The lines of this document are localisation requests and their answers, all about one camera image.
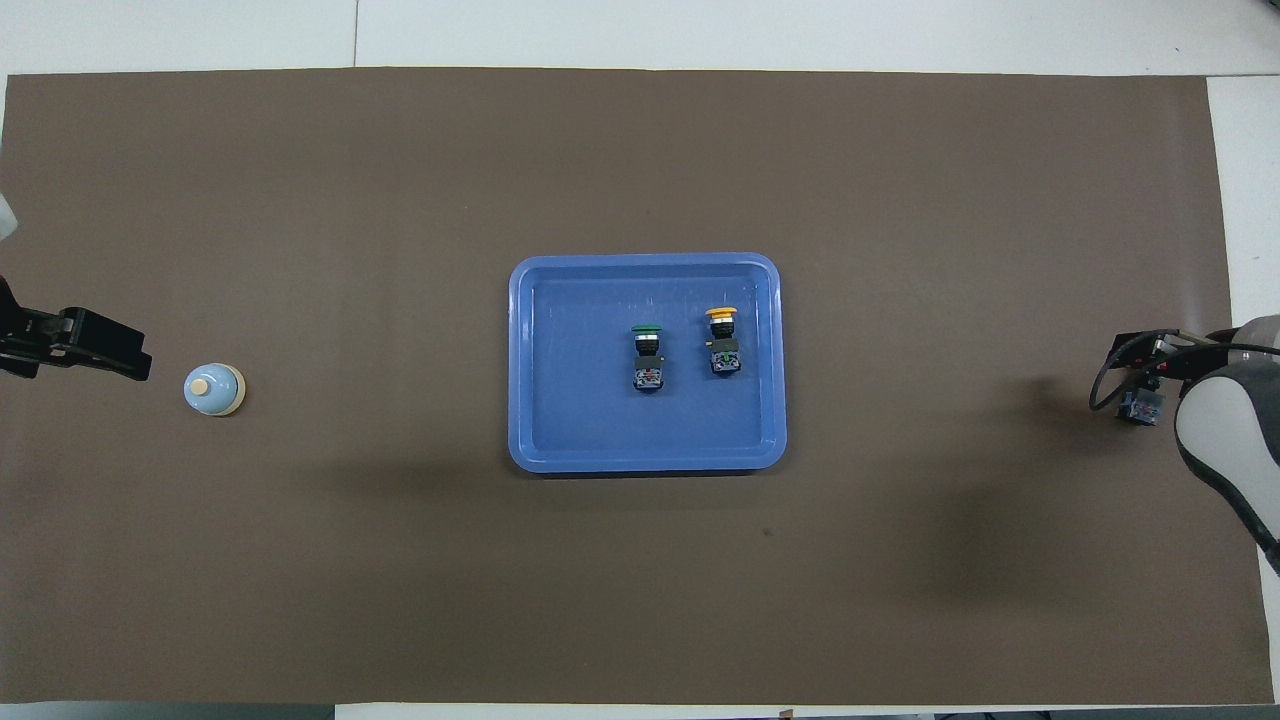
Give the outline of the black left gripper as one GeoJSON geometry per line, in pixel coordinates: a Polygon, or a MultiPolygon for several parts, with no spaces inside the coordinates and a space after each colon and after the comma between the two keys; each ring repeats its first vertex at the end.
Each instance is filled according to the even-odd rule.
{"type": "Polygon", "coordinates": [[[132,380],[147,380],[152,357],[145,351],[145,333],[86,307],[65,307],[61,318],[22,307],[1,278],[3,372],[26,379],[38,374],[40,363],[69,363],[114,372],[132,380]],[[61,320],[61,351],[55,354],[46,322],[61,320]]]}

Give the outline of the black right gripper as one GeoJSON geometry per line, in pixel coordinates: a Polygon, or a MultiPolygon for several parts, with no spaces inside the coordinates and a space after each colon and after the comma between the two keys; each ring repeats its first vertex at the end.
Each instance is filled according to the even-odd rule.
{"type": "Polygon", "coordinates": [[[1130,332],[1114,336],[1108,369],[1137,369],[1149,363],[1152,375],[1169,380],[1198,380],[1228,364],[1230,338],[1130,332]]]}

